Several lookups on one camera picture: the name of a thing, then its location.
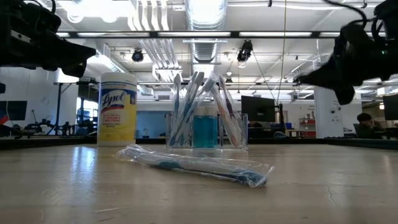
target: white lid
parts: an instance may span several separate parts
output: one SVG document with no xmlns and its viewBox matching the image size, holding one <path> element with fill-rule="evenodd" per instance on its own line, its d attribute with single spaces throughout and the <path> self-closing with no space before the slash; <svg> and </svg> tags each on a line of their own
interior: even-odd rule
<svg viewBox="0 0 398 224">
<path fill-rule="evenodd" d="M 197 116 L 217 116 L 217 109 L 212 106 L 198 106 L 193 114 Z"/>
</svg>

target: air duct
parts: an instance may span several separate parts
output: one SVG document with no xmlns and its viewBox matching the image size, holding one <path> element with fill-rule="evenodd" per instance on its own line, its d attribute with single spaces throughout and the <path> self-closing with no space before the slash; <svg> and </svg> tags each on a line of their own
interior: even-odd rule
<svg viewBox="0 0 398 224">
<path fill-rule="evenodd" d="M 222 30 L 226 18 L 227 0 L 185 0 L 188 29 L 198 31 Z M 193 62 L 211 63 L 219 44 L 191 44 Z"/>
</svg>

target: ceiling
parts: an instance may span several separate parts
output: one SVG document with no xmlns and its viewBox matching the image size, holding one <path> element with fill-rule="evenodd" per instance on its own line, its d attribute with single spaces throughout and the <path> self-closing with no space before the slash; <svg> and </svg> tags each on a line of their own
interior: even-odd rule
<svg viewBox="0 0 398 224">
<path fill-rule="evenodd" d="M 86 0 L 105 2 L 106 0 Z M 118 0 L 107 3 L 102 8 L 106 8 L 109 13 L 114 12 L 119 15 L 117 20 L 112 23 L 104 22 L 100 17 L 85 17 L 79 23 L 72 23 L 67 17 L 67 6 L 71 1 L 57 1 L 57 15 L 62 18 L 62 26 L 59 32 L 68 31 L 87 31 L 87 32 L 107 32 L 130 30 L 127 25 L 127 15 L 131 2 L 136 0 Z M 47 7 L 50 1 L 43 1 Z M 353 6 L 360 6 L 362 1 L 347 0 L 343 1 Z M 374 7 L 380 0 L 368 1 L 368 7 L 363 9 L 368 17 L 373 16 Z M 359 19 L 359 15 L 353 11 L 332 7 L 321 0 L 273 0 L 272 7 L 267 7 L 268 1 L 247 1 L 229 0 L 226 11 L 226 21 L 224 30 L 243 30 L 243 31 L 334 31 L 338 32 L 340 27 L 349 21 Z M 186 11 L 183 0 L 168 0 L 168 23 L 171 30 L 186 30 Z M 136 74 L 139 82 L 156 82 L 152 74 L 153 62 L 144 50 L 144 60 L 134 63 L 131 59 L 135 48 L 142 48 L 139 39 L 88 39 L 72 40 L 79 44 L 91 43 L 98 48 L 106 44 L 110 50 L 111 59 L 123 69 Z M 238 68 L 236 53 L 241 48 L 244 39 L 227 39 L 227 43 L 220 44 L 215 72 L 220 72 L 226 76 L 226 72 L 232 73 L 234 82 L 262 82 L 264 79 L 269 82 L 291 82 L 298 71 L 309 72 L 317 65 L 316 62 L 325 62 L 328 54 L 332 53 L 333 39 L 252 39 L 254 55 L 247 62 L 246 67 Z M 183 78 L 188 78 L 192 73 L 192 58 L 189 44 L 184 44 L 182 39 L 172 40 L 175 54 L 182 67 Z M 292 70 L 300 66 L 300 70 L 291 73 Z M 100 62 L 89 63 L 88 71 L 85 76 L 98 78 L 106 67 Z M 231 89 L 267 89 L 266 86 L 240 85 L 231 86 Z M 283 86 L 282 89 L 301 89 L 300 87 Z M 362 88 L 374 93 L 377 88 L 369 86 Z"/>
</svg>

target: desk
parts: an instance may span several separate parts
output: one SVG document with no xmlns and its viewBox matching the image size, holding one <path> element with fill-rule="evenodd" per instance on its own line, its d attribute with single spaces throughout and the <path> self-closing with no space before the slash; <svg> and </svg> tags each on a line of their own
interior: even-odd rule
<svg viewBox="0 0 398 224">
<path fill-rule="evenodd" d="M 94 145 L 0 151 L 0 223 L 391 223 L 398 152 L 249 146 L 266 187 L 117 161 Z"/>
</svg>

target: clear acrylic holder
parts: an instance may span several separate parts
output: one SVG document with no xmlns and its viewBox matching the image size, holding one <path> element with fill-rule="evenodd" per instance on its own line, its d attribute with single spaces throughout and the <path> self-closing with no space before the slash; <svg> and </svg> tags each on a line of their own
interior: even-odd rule
<svg viewBox="0 0 398 224">
<path fill-rule="evenodd" d="M 247 150 L 248 149 L 248 115 L 247 114 L 241 114 L 241 119 L 242 119 L 242 136 L 241 139 L 239 139 L 239 142 L 242 144 L 239 147 L 234 146 L 231 144 L 229 141 L 228 136 L 225 134 L 225 128 L 223 124 L 223 119 L 221 116 L 218 116 L 218 144 L 217 148 L 195 148 L 193 147 L 193 142 L 192 142 L 192 136 L 193 136 L 193 116 L 190 117 L 188 123 L 188 128 L 185 131 L 187 133 L 188 138 L 184 141 L 183 144 L 181 143 L 175 143 L 173 146 L 170 145 L 169 141 L 171 138 L 171 133 L 172 133 L 172 118 L 173 116 L 171 114 L 166 115 L 166 148 L 169 150 L 173 149 L 198 149 L 198 150 L 212 150 L 212 149 L 230 149 L 230 150 Z"/>
</svg>

